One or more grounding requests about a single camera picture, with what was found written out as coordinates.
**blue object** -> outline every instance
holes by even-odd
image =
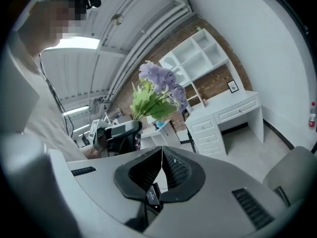
[[[158,121],[157,122],[157,127],[161,128],[164,125],[164,123],[165,123],[164,121]]]

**ceiling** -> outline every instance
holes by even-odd
[[[187,0],[102,0],[101,7],[87,11],[78,34],[101,40],[97,50],[42,53],[44,69],[64,108],[90,106],[88,111],[71,116],[75,129],[105,116],[105,109],[137,62],[162,34],[191,12]],[[110,19],[117,13],[122,13],[123,23],[112,27]]]

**fluorescent light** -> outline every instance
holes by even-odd
[[[73,110],[64,112],[63,116],[70,115],[70,114],[73,114],[73,113],[76,113],[76,112],[80,112],[80,111],[84,111],[84,110],[87,110],[88,108],[89,108],[89,106],[84,106],[84,107],[81,107],[81,108],[73,109]]]
[[[74,132],[80,131],[80,130],[82,130],[83,128],[87,128],[88,126],[90,126],[90,124],[85,125],[85,126],[82,126],[82,127],[78,128],[78,129],[75,129]]]
[[[100,40],[87,37],[72,37],[70,39],[61,39],[60,43],[57,46],[48,48],[46,50],[70,48],[96,50],[99,41]]]
[[[87,134],[88,132],[90,132],[90,130],[86,131],[86,132],[83,133],[83,134],[80,134],[78,137],[81,137],[82,135]]]

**red bottle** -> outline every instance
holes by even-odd
[[[317,113],[316,104],[315,102],[312,102],[311,115],[308,122],[309,129],[315,128],[316,113]]]

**person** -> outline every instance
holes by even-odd
[[[58,45],[69,27],[85,18],[83,0],[38,1],[30,9],[23,25],[11,33],[7,42],[18,71],[39,95],[24,133],[39,137],[48,149],[59,150],[66,161],[100,158],[101,154],[93,146],[79,149],[66,134],[61,109],[35,59],[43,50]]]

